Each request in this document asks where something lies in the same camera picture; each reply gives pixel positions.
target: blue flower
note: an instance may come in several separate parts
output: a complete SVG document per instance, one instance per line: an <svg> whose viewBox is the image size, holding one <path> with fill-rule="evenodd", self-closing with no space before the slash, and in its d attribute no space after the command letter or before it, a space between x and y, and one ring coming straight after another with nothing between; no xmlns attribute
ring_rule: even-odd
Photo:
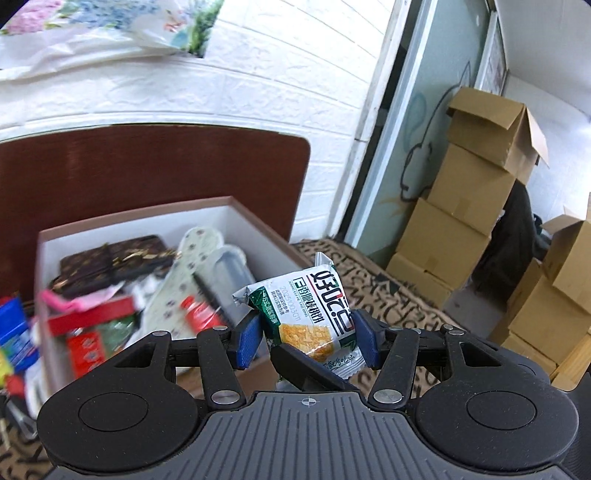
<svg viewBox="0 0 591 480"><path fill-rule="evenodd" d="M140 15L160 10L157 0L79 0L79 9L70 23L82 23L89 28L111 27L129 30Z"/></svg>

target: red bottle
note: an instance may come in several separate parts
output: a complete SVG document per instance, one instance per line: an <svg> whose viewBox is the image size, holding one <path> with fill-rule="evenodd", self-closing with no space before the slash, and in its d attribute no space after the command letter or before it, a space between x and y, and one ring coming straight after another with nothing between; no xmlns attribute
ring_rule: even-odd
<svg viewBox="0 0 591 480"><path fill-rule="evenodd" d="M196 301L191 295L181 302L181 308L187 311L185 318L195 334L215 326L226 326L207 302Z"/></svg>

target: floral print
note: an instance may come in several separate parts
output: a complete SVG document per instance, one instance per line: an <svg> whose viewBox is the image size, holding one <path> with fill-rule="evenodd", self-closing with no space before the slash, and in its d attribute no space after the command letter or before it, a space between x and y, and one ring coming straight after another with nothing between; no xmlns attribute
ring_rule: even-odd
<svg viewBox="0 0 591 480"><path fill-rule="evenodd" d="M88 30L118 30L203 57L222 4L223 0L29 0L0 34L83 25Z"/></svg>

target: stacked cardboard boxes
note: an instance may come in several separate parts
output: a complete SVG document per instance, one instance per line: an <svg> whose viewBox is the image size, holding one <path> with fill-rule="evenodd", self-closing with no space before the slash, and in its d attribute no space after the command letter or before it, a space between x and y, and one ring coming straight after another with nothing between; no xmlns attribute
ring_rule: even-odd
<svg viewBox="0 0 591 480"><path fill-rule="evenodd" d="M591 196L589 205L586 220L565 210L542 225L553 234L548 254L531 261L490 336L535 360L563 390L591 361Z"/></svg>
<svg viewBox="0 0 591 480"><path fill-rule="evenodd" d="M490 240L515 179L526 183L544 135L521 103L463 88L449 105L447 154L387 271L441 307L464 285Z"/></svg>

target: gray ribbed panel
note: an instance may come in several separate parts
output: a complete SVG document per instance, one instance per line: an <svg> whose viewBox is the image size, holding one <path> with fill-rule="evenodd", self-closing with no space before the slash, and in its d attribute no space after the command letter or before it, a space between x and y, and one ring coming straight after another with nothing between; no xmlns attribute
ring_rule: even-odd
<svg viewBox="0 0 591 480"><path fill-rule="evenodd" d="M405 417L369 410L355 393L262 393L240 412L216 413L180 455L125 480L479 480L424 446ZM49 480L100 480L64 468ZM512 480L566 480L558 467Z"/></svg>

